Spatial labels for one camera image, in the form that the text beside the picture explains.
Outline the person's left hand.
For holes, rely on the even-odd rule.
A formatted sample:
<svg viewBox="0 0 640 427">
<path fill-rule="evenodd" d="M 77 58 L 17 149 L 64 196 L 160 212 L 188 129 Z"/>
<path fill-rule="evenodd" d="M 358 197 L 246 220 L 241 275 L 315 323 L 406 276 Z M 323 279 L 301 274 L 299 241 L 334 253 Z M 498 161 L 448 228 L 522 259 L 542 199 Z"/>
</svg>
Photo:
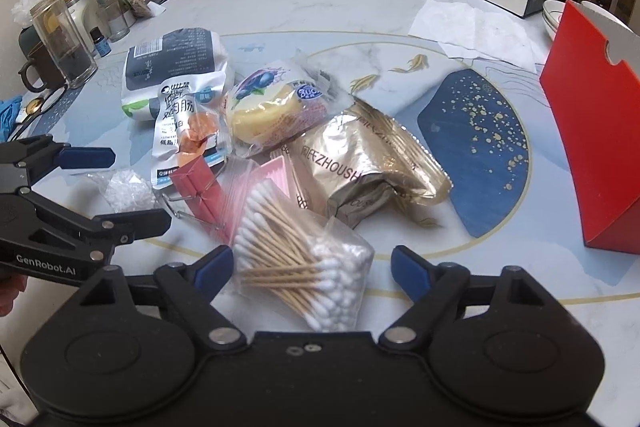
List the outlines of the person's left hand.
<svg viewBox="0 0 640 427">
<path fill-rule="evenodd" d="M 0 283 L 0 317 L 6 317 L 14 307 L 16 298 L 23 294 L 27 286 L 27 277 L 11 273 L 2 277 Z"/>
</svg>

